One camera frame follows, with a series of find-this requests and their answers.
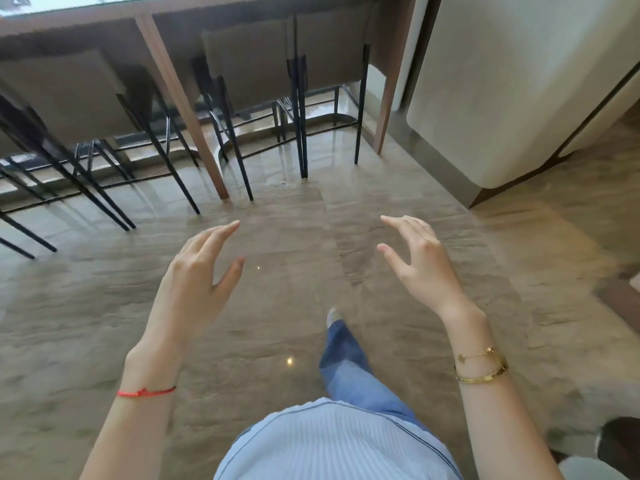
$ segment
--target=left hand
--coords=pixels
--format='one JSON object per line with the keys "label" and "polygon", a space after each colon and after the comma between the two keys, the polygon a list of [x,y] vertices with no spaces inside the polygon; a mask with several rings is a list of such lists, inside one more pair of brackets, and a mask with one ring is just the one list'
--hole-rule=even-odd
{"label": "left hand", "polygon": [[218,284],[213,268],[240,221],[190,238],[169,265],[141,342],[165,344],[186,353],[189,343],[217,318],[240,280],[244,258],[236,258]]}

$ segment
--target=jeans leg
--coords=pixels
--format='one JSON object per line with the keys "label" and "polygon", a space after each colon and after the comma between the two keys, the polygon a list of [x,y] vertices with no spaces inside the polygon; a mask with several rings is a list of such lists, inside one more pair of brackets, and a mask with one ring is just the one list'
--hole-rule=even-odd
{"label": "jeans leg", "polygon": [[395,416],[428,431],[409,406],[374,377],[366,354],[343,320],[329,327],[320,373],[332,400]]}

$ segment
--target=gold bracelet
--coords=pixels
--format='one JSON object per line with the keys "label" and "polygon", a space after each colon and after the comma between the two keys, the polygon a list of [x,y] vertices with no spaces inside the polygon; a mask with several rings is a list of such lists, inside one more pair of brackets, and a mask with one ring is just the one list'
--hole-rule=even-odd
{"label": "gold bracelet", "polygon": [[458,362],[460,363],[464,363],[468,358],[472,358],[472,357],[482,357],[483,355],[491,355],[492,353],[495,352],[495,347],[487,347],[486,350],[484,352],[482,352],[482,354],[475,354],[475,355],[458,355],[456,357],[456,359],[458,359]]}
{"label": "gold bracelet", "polygon": [[465,384],[480,384],[480,383],[483,383],[483,382],[490,382],[490,381],[496,379],[496,377],[499,377],[499,376],[503,375],[508,370],[509,370],[509,364],[505,360],[503,360],[502,361],[502,366],[500,367],[500,369],[498,369],[497,371],[495,371],[492,374],[489,374],[488,376],[473,377],[473,378],[458,376],[458,380],[460,382],[464,382]]}

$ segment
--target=shirt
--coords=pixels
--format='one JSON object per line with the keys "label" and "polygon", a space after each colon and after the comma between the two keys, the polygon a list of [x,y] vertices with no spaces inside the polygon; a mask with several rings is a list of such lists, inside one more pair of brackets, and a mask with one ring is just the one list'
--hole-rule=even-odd
{"label": "shirt", "polygon": [[429,432],[327,398],[272,413],[238,437],[214,480],[240,478],[462,480]]}

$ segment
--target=shoe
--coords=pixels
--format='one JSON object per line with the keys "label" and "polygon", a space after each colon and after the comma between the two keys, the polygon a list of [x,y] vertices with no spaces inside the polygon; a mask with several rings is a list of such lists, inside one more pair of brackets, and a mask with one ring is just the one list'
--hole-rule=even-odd
{"label": "shoe", "polygon": [[338,320],[344,320],[344,315],[337,308],[332,308],[326,316],[326,329],[329,330],[333,322]]}

